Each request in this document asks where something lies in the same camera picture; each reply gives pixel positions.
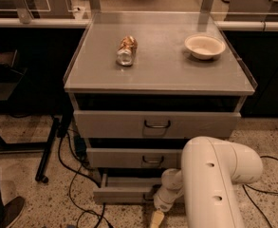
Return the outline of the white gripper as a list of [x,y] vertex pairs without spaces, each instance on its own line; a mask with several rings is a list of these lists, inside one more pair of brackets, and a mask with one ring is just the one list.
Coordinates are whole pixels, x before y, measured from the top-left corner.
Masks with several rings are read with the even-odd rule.
[[168,212],[175,201],[184,194],[182,188],[168,189],[161,186],[154,194],[154,205],[157,210],[152,213],[150,227],[159,228],[164,220],[164,213]]

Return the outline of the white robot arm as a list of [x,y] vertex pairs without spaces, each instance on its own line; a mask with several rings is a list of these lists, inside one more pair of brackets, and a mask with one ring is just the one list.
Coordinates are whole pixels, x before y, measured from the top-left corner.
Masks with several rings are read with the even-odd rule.
[[159,228],[180,197],[189,228],[245,228],[233,186],[256,182],[262,173],[261,158],[253,149],[211,137],[193,138],[182,150],[181,167],[161,176],[150,228]]

